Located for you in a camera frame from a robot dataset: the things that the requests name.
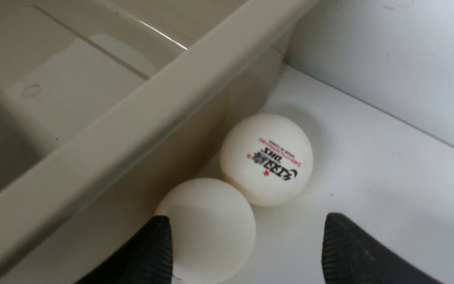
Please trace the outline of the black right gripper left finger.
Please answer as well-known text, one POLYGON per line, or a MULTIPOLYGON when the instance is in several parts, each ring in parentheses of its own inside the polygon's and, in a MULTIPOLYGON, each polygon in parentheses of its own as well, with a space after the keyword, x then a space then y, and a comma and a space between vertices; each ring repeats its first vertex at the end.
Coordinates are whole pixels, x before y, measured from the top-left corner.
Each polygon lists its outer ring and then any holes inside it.
POLYGON ((156 215, 78 284, 170 284, 173 279, 169 217, 156 215))

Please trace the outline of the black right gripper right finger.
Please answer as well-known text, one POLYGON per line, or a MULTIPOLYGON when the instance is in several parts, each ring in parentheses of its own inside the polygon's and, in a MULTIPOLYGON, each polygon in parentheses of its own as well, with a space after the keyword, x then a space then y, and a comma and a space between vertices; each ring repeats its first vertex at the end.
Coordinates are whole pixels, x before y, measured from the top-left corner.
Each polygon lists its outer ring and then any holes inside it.
POLYGON ((321 249, 326 284, 439 284, 341 213, 326 216, 321 249))

